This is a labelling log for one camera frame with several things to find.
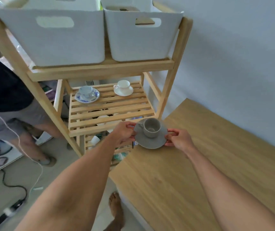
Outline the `person's right hand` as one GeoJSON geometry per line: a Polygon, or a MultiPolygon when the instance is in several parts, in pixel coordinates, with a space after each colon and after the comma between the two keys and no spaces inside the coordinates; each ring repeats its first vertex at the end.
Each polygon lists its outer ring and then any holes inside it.
{"type": "Polygon", "coordinates": [[[186,155],[197,151],[197,147],[194,145],[191,135],[185,129],[178,129],[178,136],[171,136],[168,133],[165,135],[165,139],[166,142],[164,146],[176,147],[178,150],[182,151],[186,155]]]}

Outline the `grey saucer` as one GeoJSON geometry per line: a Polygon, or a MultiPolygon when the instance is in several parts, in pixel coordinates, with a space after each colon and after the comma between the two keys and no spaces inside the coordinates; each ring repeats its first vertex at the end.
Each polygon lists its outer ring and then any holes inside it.
{"type": "Polygon", "coordinates": [[[162,128],[159,132],[159,135],[155,138],[148,138],[147,136],[145,136],[142,128],[139,127],[138,124],[136,124],[134,131],[136,132],[135,141],[137,142],[137,144],[144,148],[152,150],[162,147],[166,142],[165,135],[168,134],[168,131],[164,123],[161,120],[160,122],[162,128]]]}

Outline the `person's right forearm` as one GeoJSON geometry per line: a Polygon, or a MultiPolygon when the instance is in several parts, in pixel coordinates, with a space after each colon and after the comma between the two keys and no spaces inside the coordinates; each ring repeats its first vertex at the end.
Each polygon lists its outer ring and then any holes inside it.
{"type": "Polygon", "coordinates": [[[223,231],[275,231],[275,214],[195,147],[184,150],[223,231]]]}

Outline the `person's left forearm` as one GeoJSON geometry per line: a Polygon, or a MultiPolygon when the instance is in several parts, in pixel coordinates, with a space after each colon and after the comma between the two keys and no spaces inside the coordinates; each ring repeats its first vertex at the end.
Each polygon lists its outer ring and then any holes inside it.
{"type": "Polygon", "coordinates": [[[91,231],[115,148],[128,139],[111,133],[67,167],[38,197],[15,231],[91,231]]]}

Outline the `grey cup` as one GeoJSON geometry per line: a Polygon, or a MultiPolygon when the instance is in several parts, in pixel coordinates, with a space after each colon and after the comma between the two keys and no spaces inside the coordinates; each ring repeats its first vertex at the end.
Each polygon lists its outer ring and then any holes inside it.
{"type": "Polygon", "coordinates": [[[137,123],[142,128],[143,133],[148,138],[155,138],[162,128],[161,122],[156,118],[144,119],[137,123]]]}

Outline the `white saucer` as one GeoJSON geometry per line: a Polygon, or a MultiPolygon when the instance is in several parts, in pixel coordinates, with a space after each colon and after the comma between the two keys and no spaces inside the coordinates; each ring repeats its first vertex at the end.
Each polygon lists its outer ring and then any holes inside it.
{"type": "Polygon", "coordinates": [[[128,86],[126,88],[121,88],[119,87],[118,85],[114,85],[114,93],[118,96],[122,96],[122,97],[125,97],[125,96],[130,96],[133,94],[133,87],[132,86],[128,86]]]}

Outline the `small white mug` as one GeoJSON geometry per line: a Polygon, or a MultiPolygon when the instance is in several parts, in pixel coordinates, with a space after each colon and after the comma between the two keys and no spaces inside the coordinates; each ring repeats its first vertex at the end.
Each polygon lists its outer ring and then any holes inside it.
{"type": "Polygon", "coordinates": [[[90,147],[95,146],[96,144],[98,144],[101,141],[101,139],[97,136],[93,136],[92,139],[88,142],[90,147]]]}

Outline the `white cup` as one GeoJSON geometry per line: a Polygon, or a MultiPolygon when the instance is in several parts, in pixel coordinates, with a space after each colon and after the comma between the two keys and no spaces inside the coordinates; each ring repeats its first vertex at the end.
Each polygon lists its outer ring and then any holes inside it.
{"type": "Polygon", "coordinates": [[[113,88],[115,90],[122,90],[122,91],[126,91],[129,90],[131,87],[131,83],[127,80],[120,80],[118,81],[118,83],[116,85],[113,86],[113,88]]]}

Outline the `blue floral saucer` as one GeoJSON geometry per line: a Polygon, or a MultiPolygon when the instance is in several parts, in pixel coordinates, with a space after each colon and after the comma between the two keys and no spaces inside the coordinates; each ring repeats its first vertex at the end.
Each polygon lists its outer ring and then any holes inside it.
{"type": "Polygon", "coordinates": [[[79,92],[77,92],[74,98],[79,103],[90,104],[90,103],[96,102],[100,98],[100,92],[98,89],[93,88],[93,93],[94,93],[93,97],[85,99],[85,98],[82,98],[82,95],[79,92]]]}

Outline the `blue floral cup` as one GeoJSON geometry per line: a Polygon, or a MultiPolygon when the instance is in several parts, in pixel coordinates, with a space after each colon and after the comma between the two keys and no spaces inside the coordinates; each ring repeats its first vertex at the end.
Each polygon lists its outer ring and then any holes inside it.
{"type": "Polygon", "coordinates": [[[95,93],[93,90],[93,87],[91,86],[82,86],[79,88],[78,93],[80,94],[80,97],[84,100],[89,100],[95,97],[95,93]]]}

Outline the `wooden shelf rack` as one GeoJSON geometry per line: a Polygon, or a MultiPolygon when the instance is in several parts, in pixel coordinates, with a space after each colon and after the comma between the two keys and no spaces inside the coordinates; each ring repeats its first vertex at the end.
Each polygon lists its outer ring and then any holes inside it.
{"type": "Polygon", "coordinates": [[[108,58],[101,63],[33,70],[15,49],[6,32],[7,26],[0,19],[0,50],[80,158],[89,147],[86,145],[84,152],[81,151],[80,136],[84,136],[86,143],[90,140],[87,136],[114,128],[117,123],[97,124],[136,117],[141,118],[134,122],[146,118],[162,119],[192,27],[193,19],[183,17],[171,59],[116,62],[110,55],[108,43],[105,47],[108,58]],[[117,97],[112,93],[112,83],[96,85],[94,87],[103,94],[90,105],[78,105],[74,98],[78,88],[72,88],[68,82],[68,79],[82,77],[107,79],[133,76],[140,76],[141,80],[133,83],[132,95],[117,97]]]}

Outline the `person's bare foot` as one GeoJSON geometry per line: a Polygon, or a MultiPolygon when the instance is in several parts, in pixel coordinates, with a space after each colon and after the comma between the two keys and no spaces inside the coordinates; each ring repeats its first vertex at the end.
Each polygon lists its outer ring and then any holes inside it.
{"type": "Polygon", "coordinates": [[[125,216],[119,193],[116,191],[109,197],[109,208],[114,219],[103,231],[121,231],[125,225],[125,216]]]}

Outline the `large white storage bin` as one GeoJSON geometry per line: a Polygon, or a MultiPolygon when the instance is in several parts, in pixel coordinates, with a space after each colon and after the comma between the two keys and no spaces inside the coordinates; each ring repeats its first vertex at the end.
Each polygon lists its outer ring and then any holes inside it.
{"type": "Polygon", "coordinates": [[[36,66],[105,60],[100,0],[12,0],[0,5],[0,19],[36,66]]]}

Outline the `white box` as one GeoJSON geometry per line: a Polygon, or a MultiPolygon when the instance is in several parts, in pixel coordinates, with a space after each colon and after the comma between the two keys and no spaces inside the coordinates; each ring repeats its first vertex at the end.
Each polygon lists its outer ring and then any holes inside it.
{"type": "Polygon", "coordinates": [[[129,7],[129,11],[150,12],[152,0],[101,0],[101,4],[104,9],[110,10],[129,7]]]}

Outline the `black power strip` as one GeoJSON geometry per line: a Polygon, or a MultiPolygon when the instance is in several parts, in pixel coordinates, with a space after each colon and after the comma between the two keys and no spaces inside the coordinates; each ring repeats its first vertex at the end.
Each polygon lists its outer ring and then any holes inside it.
{"type": "Polygon", "coordinates": [[[17,210],[25,203],[25,199],[20,199],[12,206],[7,207],[3,210],[3,213],[0,215],[0,226],[8,220],[10,217],[13,217],[17,210]]]}

